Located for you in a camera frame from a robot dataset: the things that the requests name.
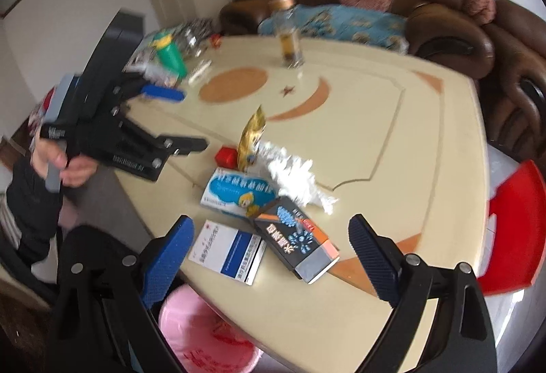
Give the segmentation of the person's black sleeve forearm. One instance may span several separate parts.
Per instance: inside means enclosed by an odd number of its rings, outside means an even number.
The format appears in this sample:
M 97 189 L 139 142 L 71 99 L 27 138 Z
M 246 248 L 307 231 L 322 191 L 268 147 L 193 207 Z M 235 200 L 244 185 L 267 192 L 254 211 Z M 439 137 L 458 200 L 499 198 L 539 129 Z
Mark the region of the person's black sleeve forearm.
M 48 257 L 62 203 L 62 195 L 46 189 L 29 159 L 14 165 L 12 181 L 1 195 L 1 230 L 27 267 Z

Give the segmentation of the person's left hand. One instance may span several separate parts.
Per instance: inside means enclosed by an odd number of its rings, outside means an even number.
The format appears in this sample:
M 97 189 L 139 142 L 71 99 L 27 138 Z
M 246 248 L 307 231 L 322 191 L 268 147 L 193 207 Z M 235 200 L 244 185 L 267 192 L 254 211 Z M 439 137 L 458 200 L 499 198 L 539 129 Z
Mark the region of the person's left hand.
M 34 171 L 45 179 L 50 167 L 60 170 L 60 182 L 67 187 L 78 188 L 85 184 L 98 170 L 98 163 L 84 155 L 68 159 L 58 143 L 36 138 L 30 156 Z

